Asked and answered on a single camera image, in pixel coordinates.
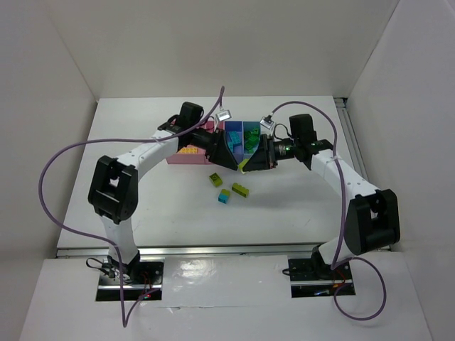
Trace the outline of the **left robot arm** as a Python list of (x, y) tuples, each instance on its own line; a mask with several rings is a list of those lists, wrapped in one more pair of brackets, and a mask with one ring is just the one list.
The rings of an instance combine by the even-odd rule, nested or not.
[(213, 164), (236, 171), (238, 163), (228, 147), (222, 129), (188, 129), (202, 122), (203, 108), (184, 102), (180, 113), (162, 124), (152, 136), (156, 143), (145, 143), (116, 158), (98, 159), (88, 194), (88, 202), (105, 228), (109, 247), (108, 262), (134, 280), (139, 275), (140, 253), (134, 241), (132, 215), (139, 203), (139, 181), (154, 166), (193, 145), (205, 151)]

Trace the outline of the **dark green lego plate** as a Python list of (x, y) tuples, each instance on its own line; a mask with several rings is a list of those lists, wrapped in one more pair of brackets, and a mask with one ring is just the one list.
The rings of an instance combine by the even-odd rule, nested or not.
[(245, 140), (244, 153), (253, 154), (256, 151), (258, 144), (259, 144), (259, 138), (253, 139), (253, 140)]

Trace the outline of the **long yellow lego brick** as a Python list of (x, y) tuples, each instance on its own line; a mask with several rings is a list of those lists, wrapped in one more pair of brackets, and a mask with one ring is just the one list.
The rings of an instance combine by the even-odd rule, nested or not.
[(178, 151), (178, 154), (188, 154), (188, 155), (194, 155), (194, 154), (199, 154), (199, 149), (195, 146), (187, 146), (183, 147)]

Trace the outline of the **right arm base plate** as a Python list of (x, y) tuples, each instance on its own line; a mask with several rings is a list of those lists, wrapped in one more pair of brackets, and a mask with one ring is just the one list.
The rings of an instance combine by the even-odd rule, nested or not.
[(350, 265), (331, 270), (329, 265), (318, 264), (311, 258), (288, 259), (282, 274), (290, 280), (292, 298), (354, 296), (355, 286)]

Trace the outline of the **turquoise arch lego brick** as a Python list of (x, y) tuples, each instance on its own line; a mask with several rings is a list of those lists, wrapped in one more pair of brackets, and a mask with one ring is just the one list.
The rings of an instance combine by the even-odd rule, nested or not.
[(230, 143), (233, 146), (242, 144), (242, 139), (240, 138), (240, 135), (238, 134), (237, 131), (229, 131), (227, 134), (228, 134)]

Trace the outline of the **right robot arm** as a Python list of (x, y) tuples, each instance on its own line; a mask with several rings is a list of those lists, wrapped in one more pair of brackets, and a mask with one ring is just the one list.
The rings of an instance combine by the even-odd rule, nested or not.
[(276, 168), (279, 161), (296, 159), (321, 176), (342, 200), (341, 234), (314, 247), (306, 270), (320, 279), (331, 276), (332, 266), (400, 240), (396, 194), (381, 190), (337, 156), (335, 147), (319, 139), (310, 114), (290, 117), (285, 139), (262, 134), (244, 172)]

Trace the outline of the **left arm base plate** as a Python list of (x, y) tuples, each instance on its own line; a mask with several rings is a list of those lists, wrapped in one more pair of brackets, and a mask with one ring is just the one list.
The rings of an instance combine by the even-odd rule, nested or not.
[[(120, 301), (119, 271), (107, 262), (106, 259), (87, 258), (86, 267), (100, 272), (97, 293), (97, 302)], [(162, 299), (162, 281), (164, 261), (140, 261), (139, 270), (133, 275), (124, 275), (124, 300), (136, 301), (144, 295), (144, 301), (160, 301)]]

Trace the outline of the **lime square lego brick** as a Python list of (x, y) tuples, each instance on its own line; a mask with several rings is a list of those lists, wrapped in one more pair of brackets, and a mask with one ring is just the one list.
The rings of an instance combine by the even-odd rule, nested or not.
[(242, 174), (245, 174), (245, 171), (244, 171), (244, 167), (245, 165), (248, 163), (249, 159), (246, 158), (244, 160), (242, 160), (242, 162), (238, 165), (238, 170), (239, 172), (241, 172)]

